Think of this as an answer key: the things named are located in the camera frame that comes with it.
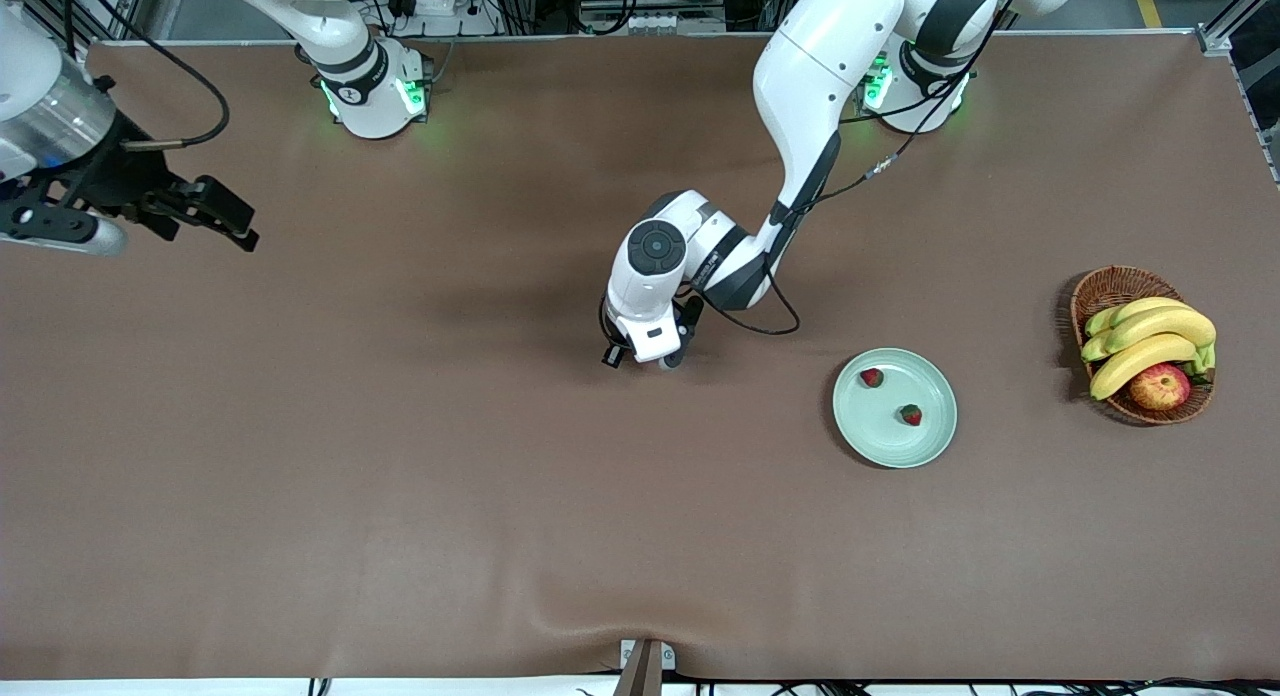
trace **metal cylinder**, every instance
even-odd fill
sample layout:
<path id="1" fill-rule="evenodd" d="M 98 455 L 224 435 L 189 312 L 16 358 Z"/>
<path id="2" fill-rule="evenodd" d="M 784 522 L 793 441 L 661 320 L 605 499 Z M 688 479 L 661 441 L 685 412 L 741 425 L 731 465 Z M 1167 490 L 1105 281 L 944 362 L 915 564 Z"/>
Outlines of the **metal cylinder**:
<path id="1" fill-rule="evenodd" d="M 99 145 L 114 118 L 110 96 L 84 81 L 81 68 L 64 55 L 45 96 L 0 122 L 0 139 L 31 154 L 40 168 L 58 168 Z"/>

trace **yellow floor line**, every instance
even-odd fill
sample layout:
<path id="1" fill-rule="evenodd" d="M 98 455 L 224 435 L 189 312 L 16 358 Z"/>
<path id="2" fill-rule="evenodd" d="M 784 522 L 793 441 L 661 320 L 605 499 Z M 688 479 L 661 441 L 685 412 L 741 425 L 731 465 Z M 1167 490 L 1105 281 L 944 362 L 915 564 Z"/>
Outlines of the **yellow floor line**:
<path id="1" fill-rule="evenodd" d="M 1138 12 L 1142 12 L 1142 22 L 1147 29 L 1160 29 L 1162 23 L 1160 22 L 1160 12 L 1156 12 L 1155 0 L 1138 0 Z"/>

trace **wire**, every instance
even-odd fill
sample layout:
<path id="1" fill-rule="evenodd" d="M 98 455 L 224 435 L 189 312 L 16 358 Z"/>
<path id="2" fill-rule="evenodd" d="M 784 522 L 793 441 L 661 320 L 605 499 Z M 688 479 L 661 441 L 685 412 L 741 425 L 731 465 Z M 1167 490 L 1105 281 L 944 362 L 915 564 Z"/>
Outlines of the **wire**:
<path id="1" fill-rule="evenodd" d="M 708 299 L 705 294 L 703 296 L 703 299 L 707 301 L 707 304 L 709 304 L 709 307 L 712 307 L 714 312 L 721 313 L 721 316 L 727 319 L 728 322 L 731 322 L 733 326 L 745 328 L 745 330 L 749 330 L 750 333 L 759 333 L 759 335 L 763 336 L 786 336 L 787 333 L 800 331 L 800 313 L 796 313 L 795 307 L 791 306 L 791 301 L 787 301 L 786 296 L 782 296 L 782 289 L 778 289 L 778 281 L 776 280 L 776 278 L 773 278 L 773 269 L 769 267 L 768 251 L 764 252 L 764 278 L 768 278 L 771 289 L 774 292 L 774 294 L 778 296 L 778 299 L 782 301 L 782 307 L 787 310 L 787 313 L 791 313 L 791 321 L 792 321 L 791 326 L 787 328 L 751 326 L 750 322 L 739 321 L 739 319 L 735 317 L 732 313 L 728 313 L 726 312 L 726 310 L 717 307 L 717 304 L 712 303 L 712 299 Z"/>
<path id="2" fill-rule="evenodd" d="M 538 20 L 530 20 L 529 18 L 516 17 L 511 12 L 507 12 L 507 9 L 502 6 L 502 4 L 495 3 L 495 0 L 484 0 L 484 3 L 488 4 L 488 5 L 492 5 L 493 8 L 495 8 L 498 10 L 498 13 L 503 14 L 503 17 L 509 18 L 509 20 L 515 20 L 516 23 L 520 23 L 521 29 L 526 29 L 526 27 L 530 27 L 530 26 L 538 26 Z"/>
<path id="3" fill-rule="evenodd" d="M 937 104 L 933 104 L 933 107 L 929 109 L 929 113 L 927 113 L 923 119 L 920 119 L 920 122 L 915 127 L 915 130 L 911 130 L 911 134 L 909 134 L 906 137 L 906 139 L 902 141 L 902 145 L 900 145 L 899 148 L 895 150 L 895 152 L 892 152 L 891 155 L 888 155 L 888 157 L 882 159 L 881 162 L 874 164 L 873 168 L 868 169 L 868 171 L 863 173 L 863 175 L 860 175 L 859 178 L 855 178 L 855 180 L 852 182 L 852 184 L 849 184 L 849 186 L 845 186 L 845 187 L 840 187 L 840 189 L 831 191 L 831 193 L 828 193 L 828 194 L 823 194 L 819 191 L 818 194 L 814 194 L 814 198 L 805 201 L 805 203 L 800 203 L 799 207 L 795 207 L 795 205 L 792 205 L 791 209 L 787 209 L 787 214 L 786 214 L 785 217 L 795 216 L 795 214 L 809 212 L 809 210 L 813 210 L 813 207 L 815 207 L 815 205 L 818 205 L 818 203 L 822 203 L 822 201 L 836 198 L 836 196 L 844 194 L 844 193 L 846 193 L 846 191 L 854 191 L 854 189 L 856 189 L 856 187 L 863 186 L 863 184 L 865 184 L 865 182 L 872 180 L 873 177 L 879 175 L 879 173 L 882 173 L 886 168 L 892 166 L 892 164 L 895 162 L 895 160 L 897 160 L 899 157 L 901 157 L 901 155 L 906 152 L 906 148 L 910 148 L 910 146 L 915 141 L 915 137 L 920 134 L 920 130 L 923 130 L 924 124 L 928 123 L 931 118 L 933 118 L 933 114 L 937 113 L 938 109 L 942 107 L 942 104 L 947 102 L 947 97 L 951 93 L 954 93 L 954 91 L 960 84 L 963 84 L 964 77 L 968 75 L 969 70 L 972 70 L 972 68 L 974 67 L 974 64 L 978 63 L 978 56 L 982 55 L 982 52 L 983 52 L 984 49 L 987 49 L 987 44 L 991 41 L 991 36 L 995 35 L 995 32 L 996 32 L 996 26 L 1000 23 L 1001 18 L 1005 17 L 1005 13 L 1009 12 L 1009 5 L 1012 4 L 1012 3 L 1014 3 L 1014 0 L 1007 0 L 1005 3 L 1005 8 L 1000 9 L 1000 12 L 995 14 L 995 17 L 992 18 L 992 22 L 991 22 L 991 27 L 987 29 L 987 35 L 983 36 L 982 44 L 978 44 L 978 49 L 974 50 L 973 58 L 969 58 L 969 63 L 965 63 L 965 67 L 961 68 L 961 70 L 957 70 L 955 73 L 955 75 L 952 75 L 952 77 L 950 77 L 950 78 L 946 79 L 946 84 L 947 86 L 945 86 L 943 90 L 940 91 L 940 93 L 937 93 L 937 99 L 938 99 Z M 906 107 L 905 111 L 910 111 L 910 109 L 911 107 Z M 795 321 L 795 324 L 792 324 L 791 328 L 783 328 L 783 330 L 774 331 L 774 330 L 769 330 L 768 328 L 751 326 L 751 324 L 749 324 L 749 322 L 742 322 L 742 321 L 739 321 L 739 319 L 736 319 L 733 316 L 730 316 L 730 313 L 726 313 L 722 308 L 717 307 L 717 304 L 712 303 L 710 299 L 708 299 L 707 303 L 710 304 L 710 307 L 713 310 L 716 310 L 717 313 L 721 313 L 721 316 L 723 316 L 724 319 L 727 319 L 728 321 L 731 321 L 732 324 L 735 324 L 735 326 L 745 328 L 745 330 L 749 330 L 749 331 L 753 331 L 753 333 L 762 333 L 762 335 L 765 335 L 765 336 L 785 336 L 785 335 L 787 335 L 787 333 L 799 331 L 800 330 L 800 313 L 796 313 L 796 310 L 792 308 L 790 301 L 787 301 L 786 296 L 782 294 L 782 290 L 778 289 L 778 283 L 777 283 L 776 278 L 773 278 L 772 269 L 769 267 L 768 251 L 765 251 L 765 253 L 764 253 L 764 275 L 769 280 L 771 289 L 774 292 L 774 294 L 778 296 L 778 299 L 782 301 L 782 306 L 786 307 L 786 310 L 787 310 L 788 313 L 791 313 L 791 319 L 794 319 L 794 321 Z"/>
<path id="4" fill-rule="evenodd" d="M 431 84 L 435 84 L 440 78 L 444 78 L 444 69 L 449 67 L 449 59 L 453 58 L 453 46 L 458 45 L 458 36 L 454 35 L 453 40 L 449 41 L 449 50 L 444 54 L 444 63 L 440 64 L 440 70 L 436 70 L 431 75 Z"/>
<path id="5" fill-rule="evenodd" d="M 387 14 L 383 13 L 383 4 L 379 3 L 379 0 L 374 0 L 372 4 L 374 4 L 374 8 L 378 9 L 378 27 L 379 27 L 379 29 L 383 29 L 383 35 L 384 36 L 390 36 L 390 27 L 387 24 Z M 362 18 L 369 17 L 370 13 L 371 12 L 370 12 L 370 8 L 367 5 L 362 6 L 360 9 L 360 15 Z"/>
<path id="6" fill-rule="evenodd" d="M 621 31 L 623 26 L 631 22 L 631 18 L 636 14 L 636 6 L 640 5 L 640 0 L 631 0 L 630 6 L 627 5 L 627 0 L 622 0 L 622 13 L 618 14 L 618 20 L 604 31 L 595 31 L 593 27 L 585 26 L 573 13 L 573 0 L 563 0 L 563 4 L 564 17 L 568 18 L 570 24 L 575 27 L 575 29 L 579 29 L 585 35 L 608 36 L 616 35 L 616 32 Z"/>
<path id="7" fill-rule="evenodd" d="M 746 23 L 749 20 L 755 20 L 759 17 L 760 17 L 760 14 L 759 14 L 759 12 L 756 12 L 756 14 L 754 17 L 732 18 L 732 20 L 730 18 L 716 18 L 716 20 L 719 22 L 719 23 L 723 23 L 723 26 L 736 26 L 736 23 Z"/>
<path id="8" fill-rule="evenodd" d="M 608 339 L 609 345 L 617 345 L 617 348 L 621 349 L 631 348 L 630 344 L 625 344 L 625 342 L 618 342 L 617 339 L 614 339 L 613 333 L 609 331 L 607 324 L 604 324 L 604 296 L 600 296 L 600 308 L 595 310 L 595 315 L 600 317 L 600 333 L 604 333 L 604 338 Z"/>
<path id="9" fill-rule="evenodd" d="M 714 688 L 716 684 L 741 684 L 741 683 L 754 683 L 760 682 L 754 681 L 736 681 L 736 679 L 692 679 L 690 677 L 684 677 L 682 674 L 676 674 L 678 683 L 692 682 L 698 684 L 698 688 L 707 686 L 708 690 Z M 874 681 L 860 681 L 851 682 L 846 679 L 805 679 L 805 681 L 788 681 L 786 683 L 773 682 L 768 686 L 777 686 L 777 690 L 771 693 L 771 696 L 782 696 L 783 693 L 795 693 L 796 687 L 812 686 L 818 690 L 819 693 L 826 696 L 870 696 L 867 687 L 877 683 Z M 1110 682 L 1037 682 L 1042 691 L 1025 691 L 1019 692 L 1016 684 L 1007 682 L 959 682 L 959 681 L 927 681 L 925 684 L 942 684 L 942 686 L 965 686 L 972 696 L 983 696 L 986 691 L 979 691 L 977 686 L 1004 686 L 1009 688 L 1010 696 L 1128 696 L 1130 693 L 1138 695 L 1143 691 L 1167 687 L 1167 688 L 1181 688 L 1181 690 L 1202 690 L 1213 691 L 1220 693 L 1229 693 L 1231 696 L 1265 696 L 1263 691 L 1280 690 L 1280 681 L 1268 679 L 1228 679 L 1228 681 L 1197 681 L 1192 678 L 1161 678 L 1156 681 L 1110 681 Z M 1065 691 L 1051 691 L 1048 688 L 1061 688 Z"/>
<path id="10" fill-rule="evenodd" d="M 946 86 L 950 84 L 950 82 L 951 82 L 951 77 L 947 75 L 942 81 L 936 81 L 936 82 L 941 82 L 941 84 L 943 84 L 942 86 L 943 90 L 946 90 Z M 942 90 L 934 91 L 933 95 L 924 96 L 924 99 L 918 100 L 918 102 L 914 102 L 911 105 L 904 105 L 904 107 L 896 107 L 892 111 L 886 111 L 886 113 L 868 113 L 868 114 L 865 114 L 865 116 L 841 118 L 840 123 L 842 123 L 842 125 L 844 125 L 844 123 L 876 122 L 876 119 L 884 118 L 884 116 L 897 116 L 897 114 L 900 114 L 900 113 L 909 113 L 909 111 L 911 111 L 911 109 L 922 107 L 922 105 L 931 102 L 932 99 L 937 99 L 938 95 L 942 95 Z"/>
<path id="11" fill-rule="evenodd" d="M 174 67 L 180 68 L 180 70 L 186 70 L 187 75 L 191 75 L 197 82 L 200 82 L 201 86 L 209 90 L 209 92 L 214 95 L 215 99 L 218 99 L 218 107 L 221 109 L 221 115 L 219 116 L 218 123 L 215 123 L 215 125 L 210 128 L 210 130 L 205 130 L 204 134 L 201 136 L 191 136 L 188 137 L 188 139 L 170 139 L 170 141 L 154 141 L 154 139 L 125 141 L 125 143 L 123 143 L 122 147 L 127 150 L 127 152 L 161 152 L 161 150 L 187 148 L 187 146 L 204 145 L 206 143 L 206 141 L 214 139 L 215 136 L 219 136 L 224 130 L 224 128 L 227 128 L 228 123 L 232 119 L 232 107 L 227 102 L 227 96 L 224 96 L 221 91 L 218 90 L 218 86 L 214 86 L 212 82 L 209 81 L 209 78 L 205 78 L 204 73 L 197 72 L 195 68 L 189 67 L 187 61 L 182 61 L 182 59 L 175 58 L 175 55 L 169 52 L 169 49 L 165 49 L 160 44 L 155 44 L 155 41 L 151 40 L 151 36 L 143 35 L 142 29 L 138 29 L 137 26 L 133 26 L 132 20 L 120 17 L 120 13 L 115 12 L 115 8 L 110 3 L 108 3 L 108 0 L 97 0 L 97 3 L 102 4 L 102 8 L 105 8 L 106 12 L 115 18 L 115 20 L 119 20 L 125 27 L 125 29 L 128 29 L 133 36 L 141 38 L 143 44 L 147 44 L 148 46 L 151 46 L 151 49 L 155 49 L 156 52 L 160 52 L 160 55 L 163 55 L 165 59 L 169 59 L 169 61 L 172 61 Z"/>

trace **strawberry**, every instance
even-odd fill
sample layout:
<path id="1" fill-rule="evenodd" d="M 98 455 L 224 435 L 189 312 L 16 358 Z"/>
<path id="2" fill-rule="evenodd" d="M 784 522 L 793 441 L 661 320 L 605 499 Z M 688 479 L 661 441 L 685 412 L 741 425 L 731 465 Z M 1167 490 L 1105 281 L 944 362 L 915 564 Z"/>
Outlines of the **strawberry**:
<path id="1" fill-rule="evenodd" d="M 902 406 L 897 413 L 901 415 L 902 421 L 905 421 L 908 426 L 920 426 L 920 418 L 924 418 L 924 412 L 922 412 L 920 406 L 915 404 Z"/>
<path id="2" fill-rule="evenodd" d="M 872 389 L 876 389 L 882 383 L 884 383 L 884 375 L 881 372 L 881 368 L 868 368 L 867 371 L 860 372 L 858 376 L 863 377 L 863 383 L 865 383 L 865 385 L 868 386 L 872 386 Z"/>

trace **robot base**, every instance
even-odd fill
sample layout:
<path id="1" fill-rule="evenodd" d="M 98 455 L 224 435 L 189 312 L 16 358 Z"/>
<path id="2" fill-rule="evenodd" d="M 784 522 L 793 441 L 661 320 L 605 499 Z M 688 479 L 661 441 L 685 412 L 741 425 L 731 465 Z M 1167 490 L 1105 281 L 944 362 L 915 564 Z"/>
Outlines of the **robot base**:
<path id="1" fill-rule="evenodd" d="M 920 81 L 924 81 L 929 86 L 931 92 L 945 90 L 942 79 L 963 70 L 964 64 L 968 58 L 960 59 L 960 64 L 956 67 L 932 67 L 927 64 L 928 70 L 922 73 L 920 61 L 918 58 L 913 59 L 913 63 L 904 65 L 904 54 L 906 49 L 904 47 L 905 40 L 893 35 L 890 37 L 888 42 L 884 45 L 884 52 L 887 56 L 887 67 L 890 68 L 890 81 L 883 92 L 883 100 L 881 104 L 872 105 L 868 104 L 868 111 L 870 113 L 883 113 L 881 120 L 884 125 L 893 128 L 893 130 L 901 130 L 904 134 L 911 134 L 914 130 L 919 130 L 920 134 L 927 134 L 929 130 L 936 130 L 937 127 L 946 123 L 947 116 L 960 107 L 961 96 L 964 95 L 965 86 L 969 82 L 970 75 L 964 75 L 960 86 L 951 90 L 951 93 L 946 96 L 940 96 L 940 99 L 928 99 L 918 107 L 909 109 L 909 111 L 896 113 L 899 109 L 909 107 L 911 104 L 918 104 L 924 99 L 923 86 L 918 82 L 911 81 L 910 73 L 915 72 Z M 947 104 L 942 104 L 938 107 L 940 100 L 946 99 Z"/>
<path id="2" fill-rule="evenodd" d="M 435 63 L 392 38 L 379 38 L 378 42 L 387 50 L 390 64 L 380 84 L 369 91 L 365 104 L 343 102 L 342 93 L 329 93 L 329 88 L 320 82 L 329 97 L 334 123 L 342 123 L 361 139 L 387 139 L 399 134 L 410 123 L 425 123 L 430 107 Z"/>

